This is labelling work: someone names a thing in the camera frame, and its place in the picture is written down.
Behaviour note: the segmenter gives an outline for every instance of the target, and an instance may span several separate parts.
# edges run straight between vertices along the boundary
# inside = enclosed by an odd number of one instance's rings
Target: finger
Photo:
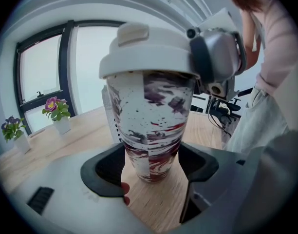
[[[124,194],[127,194],[130,191],[130,186],[127,183],[121,183]]]
[[[129,205],[129,204],[130,204],[130,198],[124,196],[124,203],[125,203],[126,205]]]

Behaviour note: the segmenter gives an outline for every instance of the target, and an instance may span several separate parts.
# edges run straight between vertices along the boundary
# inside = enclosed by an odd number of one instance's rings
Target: pink shirt
[[[265,32],[264,62],[257,83],[268,94],[283,82],[298,60],[298,29],[278,0],[261,0],[261,12],[254,15]]]

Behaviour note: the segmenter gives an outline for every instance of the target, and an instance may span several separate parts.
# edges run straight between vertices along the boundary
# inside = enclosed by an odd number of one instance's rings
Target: wooden countertop
[[[0,156],[0,180],[6,192],[11,193],[33,172],[54,159],[113,143],[103,107],[73,117],[70,123],[71,130],[63,136],[53,125],[34,133],[28,138],[32,149],[25,155],[14,148]],[[222,148],[221,131],[207,116],[196,112],[189,114],[183,141]],[[126,156],[122,182],[130,185],[127,194],[130,210],[155,232],[179,226],[188,180],[177,156],[168,176],[158,184],[142,182]]]

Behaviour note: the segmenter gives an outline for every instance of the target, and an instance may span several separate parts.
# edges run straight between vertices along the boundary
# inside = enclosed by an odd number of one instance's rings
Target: window frame
[[[57,96],[58,98],[64,98],[70,103],[69,112],[71,117],[76,116],[76,110],[74,105],[74,98],[70,93],[71,81],[70,81],[70,39],[72,30],[74,27],[90,27],[90,26],[106,26],[106,27],[119,27],[124,24],[122,21],[115,20],[82,20],[75,22],[74,20],[70,20],[65,24],[60,24],[55,27],[51,27],[44,31],[41,31],[26,40],[17,43],[15,58],[14,58],[14,92],[16,98],[17,109],[21,118],[24,118],[23,124],[26,125],[26,132],[30,135],[31,129],[28,124],[27,119],[25,118],[25,113],[29,110],[37,108],[39,106],[45,105],[46,100]],[[49,38],[61,35],[60,46],[59,46],[59,54],[58,54],[58,76],[59,76],[59,85],[60,90],[52,92],[50,94],[43,95],[36,99],[33,99],[28,102],[23,103],[22,93],[21,93],[21,80],[20,80],[20,57],[21,54],[35,46],[36,44],[47,40]]]

